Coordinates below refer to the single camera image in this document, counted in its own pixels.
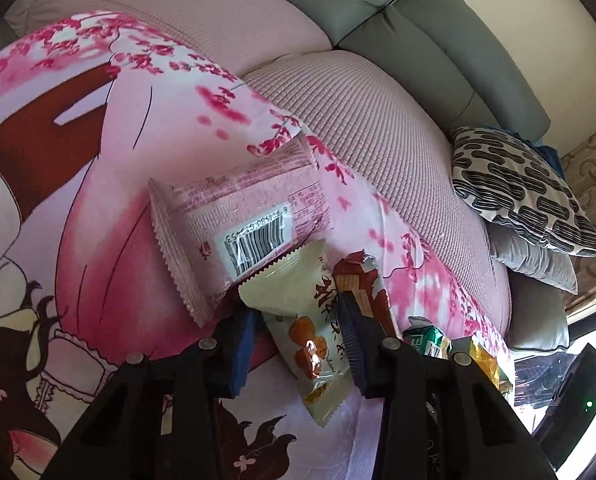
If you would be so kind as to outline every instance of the silver rivet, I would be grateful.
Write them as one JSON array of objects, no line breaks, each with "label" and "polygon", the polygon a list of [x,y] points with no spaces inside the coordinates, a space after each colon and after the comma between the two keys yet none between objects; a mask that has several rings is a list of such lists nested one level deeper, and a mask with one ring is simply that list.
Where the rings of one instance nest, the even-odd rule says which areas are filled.
[{"label": "silver rivet", "polygon": [[218,346],[218,342],[213,337],[203,337],[198,341],[198,348],[201,350],[213,350]]},{"label": "silver rivet", "polygon": [[402,345],[402,342],[397,337],[385,337],[382,340],[382,346],[387,350],[397,350]]},{"label": "silver rivet", "polygon": [[459,364],[460,366],[469,366],[473,361],[471,356],[465,354],[465,352],[458,352],[457,354],[453,355],[453,360]]},{"label": "silver rivet", "polygon": [[127,354],[126,361],[130,365],[139,365],[140,363],[142,363],[143,359],[144,359],[144,354],[142,354],[141,352],[129,352]]}]

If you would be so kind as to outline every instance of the gray leather pillow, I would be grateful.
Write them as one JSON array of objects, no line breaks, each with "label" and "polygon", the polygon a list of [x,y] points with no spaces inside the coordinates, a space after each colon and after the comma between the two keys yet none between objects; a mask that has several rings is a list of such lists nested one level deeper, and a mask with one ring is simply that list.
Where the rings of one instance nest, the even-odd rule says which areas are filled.
[{"label": "gray leather pillow", "polygon": [[568,254],[531,245],[510,227],[487,222],[486,230],[491,256],[500,263],[540,282],[577,294],[577,278]]},{"label": "gray leather pillow", "polygon": [[569,348],[569,329],[559,289],[509,271],[511,326],[506,342],[514,358]]}]

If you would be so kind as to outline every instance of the beige wall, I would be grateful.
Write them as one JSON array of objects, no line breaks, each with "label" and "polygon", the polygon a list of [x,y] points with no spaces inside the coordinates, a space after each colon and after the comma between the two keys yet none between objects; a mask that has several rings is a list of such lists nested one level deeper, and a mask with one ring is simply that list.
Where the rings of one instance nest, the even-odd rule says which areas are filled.
[{"label": "beige wall", "polygon": [[513,57],[551,117],[563,155],[596,132],[596,24],[578,0],[465,0]]}]

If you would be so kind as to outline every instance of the pink tablecloth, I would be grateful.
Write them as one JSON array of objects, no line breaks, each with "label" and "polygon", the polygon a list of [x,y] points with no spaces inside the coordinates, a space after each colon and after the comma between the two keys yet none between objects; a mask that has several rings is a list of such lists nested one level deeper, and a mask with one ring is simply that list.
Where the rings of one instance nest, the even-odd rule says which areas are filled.
[{"label": "pink tablecloth", "polygon": [[[475,334],[512,376],[502,337],[433,248],[298,118],[138,20],[79,15],[0,53],[0,451],[17,475],[42,472],[130,351],[168,356],[213,330],[193,323],[163,264],[148,178],[214,176],[301,130],[331,208],[317,235],[329,262],[374,255],[401,328],[425,316]],[[320,428],[270,349],[220,412],[227,477],[370,478],[381,404],[352,392]],[[251,462],[256,430],[278,416],[279,438]]]}]

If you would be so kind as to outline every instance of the candy wrapper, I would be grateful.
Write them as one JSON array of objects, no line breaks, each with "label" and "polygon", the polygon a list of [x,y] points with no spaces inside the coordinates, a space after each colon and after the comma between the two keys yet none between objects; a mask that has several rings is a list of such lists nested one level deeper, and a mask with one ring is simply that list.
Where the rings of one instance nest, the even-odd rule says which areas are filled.
[{"label": "candy wrapper", "polygon": [[160,249],[200,326],[233,283],[329,224],[304,134],[218,178],[178,188],[152,180],[149,191]]},{"label": "candy wrapper", "polygon": [[322,426],[351,384],[335,312],[337,291],[323,254],[323,241],[306,244],[238,288],[247,306],[264,313],[280,354],[298,378],[302,401]]},{"label": "candy wrapper", "polygon": [[401,337],[384,280],[373,256],[364,251],[349,254],[335,264],[334,279],[340,292],[353,292],[361,312],[380,323],[386,336]]},{"label": "candy wrapper", "polygon": [[411,327],[402,332],[402,339],[420,354],[448,359],[451,339],[424,317],[410,316]]},{"label": "candy wrapper", "polygon": [[[451,353],[454,354],[456,352],[464,352],[471,356],[473,361],[478,363],[478,366],[482,368],[482,371],[486,374],[486,376],[494,383],[495,387],[500,390],[500,367],[498,366],[495,357],[493,357],[489,352],[487,352],[484,347],[479,343],[478,338],[474,335],[471,337],[461,337],[459,339],[454,339],[451,343]],[[508,391],[510,386],[510,381],[506,379],[502,381],[502,386],[505,391]]]}]

